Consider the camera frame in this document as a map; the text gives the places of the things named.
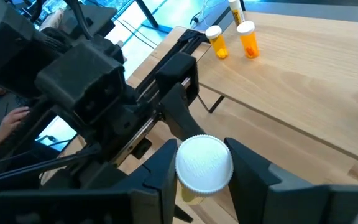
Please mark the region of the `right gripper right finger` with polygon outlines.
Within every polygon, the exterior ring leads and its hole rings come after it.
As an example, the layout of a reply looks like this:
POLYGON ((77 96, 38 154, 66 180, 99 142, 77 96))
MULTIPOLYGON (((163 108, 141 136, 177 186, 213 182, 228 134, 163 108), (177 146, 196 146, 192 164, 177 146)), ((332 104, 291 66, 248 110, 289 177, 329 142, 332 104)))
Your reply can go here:
POLYGON ((358 185, 313 185, 233 138, 224 142, 239 224, 358 224, 358 185))

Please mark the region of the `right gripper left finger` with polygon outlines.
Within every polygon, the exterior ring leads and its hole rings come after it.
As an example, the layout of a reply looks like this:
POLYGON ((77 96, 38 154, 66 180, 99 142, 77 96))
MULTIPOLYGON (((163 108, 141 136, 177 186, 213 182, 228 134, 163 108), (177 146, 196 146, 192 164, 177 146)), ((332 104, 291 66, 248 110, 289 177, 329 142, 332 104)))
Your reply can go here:
POLYGON ((177 142, 127 175, 94 144, 0 174, 0 224, 172 224, 177 142))

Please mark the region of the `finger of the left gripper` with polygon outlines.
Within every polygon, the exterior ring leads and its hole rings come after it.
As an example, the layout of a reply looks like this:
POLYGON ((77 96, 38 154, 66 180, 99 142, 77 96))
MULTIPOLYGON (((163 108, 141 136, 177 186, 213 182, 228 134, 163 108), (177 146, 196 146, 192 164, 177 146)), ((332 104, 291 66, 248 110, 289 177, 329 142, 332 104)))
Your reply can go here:
POLYGON ((156 73, 155 80, 161 97, 158 110, 170 132, 181 141, 204 134, 189 111, 200 91, 196 59, 182 52, 175 54, 156 73))
POLYGON ((143 138, 132 150, 131 154, 137 159, 141 159, 151 146, 152 143, 147 138, 143 138))

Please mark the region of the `large amber wide-capped bottle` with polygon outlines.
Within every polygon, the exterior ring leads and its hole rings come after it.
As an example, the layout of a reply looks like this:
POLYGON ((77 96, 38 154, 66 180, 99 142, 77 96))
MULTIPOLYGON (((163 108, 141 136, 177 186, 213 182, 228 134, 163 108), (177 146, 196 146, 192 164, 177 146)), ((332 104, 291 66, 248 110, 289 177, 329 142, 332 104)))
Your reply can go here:
POLYGON ((180 144, 175 171, 182 200, 197 205, 229 184, 234 163, 230 150, 220 139, 200 134, 180 144))

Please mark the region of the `orange bottle with yellow pills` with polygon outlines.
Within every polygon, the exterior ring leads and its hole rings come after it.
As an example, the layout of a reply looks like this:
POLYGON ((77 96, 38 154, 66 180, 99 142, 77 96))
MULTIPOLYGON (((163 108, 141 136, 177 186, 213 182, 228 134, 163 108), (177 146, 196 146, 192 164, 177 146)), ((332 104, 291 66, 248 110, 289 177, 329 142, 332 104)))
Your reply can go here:
POLYGON ((209 40, 218 58, 224 59, 228 56, 227 47, 223 38, 223 31, 218 25, 207 28, 205 36, 209 40))

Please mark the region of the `slim yellow labelled pill bottle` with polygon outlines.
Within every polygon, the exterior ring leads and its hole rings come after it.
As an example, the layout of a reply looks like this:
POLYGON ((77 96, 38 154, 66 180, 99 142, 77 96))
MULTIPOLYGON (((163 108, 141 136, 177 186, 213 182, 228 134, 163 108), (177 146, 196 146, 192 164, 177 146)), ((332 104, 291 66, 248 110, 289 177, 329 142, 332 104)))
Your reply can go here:
POLYGON ((236 26, 246 21, 242 10, 241 0, 228 0, 236 26))

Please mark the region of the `wooden shelf riser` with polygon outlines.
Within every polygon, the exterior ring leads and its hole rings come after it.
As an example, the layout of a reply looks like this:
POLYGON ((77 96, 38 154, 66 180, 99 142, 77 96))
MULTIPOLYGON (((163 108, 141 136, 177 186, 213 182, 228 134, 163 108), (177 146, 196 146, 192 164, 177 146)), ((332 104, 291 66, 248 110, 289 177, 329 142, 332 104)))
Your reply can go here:
POLYGON ((248 59, 231 24, 229 55, 209 49, 200 84, 358 159, 358 22, 246 12, 259 56, 248 59))

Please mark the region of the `person's hand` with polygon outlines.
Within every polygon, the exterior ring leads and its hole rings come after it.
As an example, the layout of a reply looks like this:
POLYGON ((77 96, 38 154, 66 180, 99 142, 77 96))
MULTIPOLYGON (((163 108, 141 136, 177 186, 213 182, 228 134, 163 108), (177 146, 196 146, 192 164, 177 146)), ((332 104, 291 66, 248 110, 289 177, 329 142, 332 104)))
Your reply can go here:
POLYGON ((0 141, 8 137, 21 121, 29 114, 29 107, 23 106, 9 112, 0 124, 0 141))

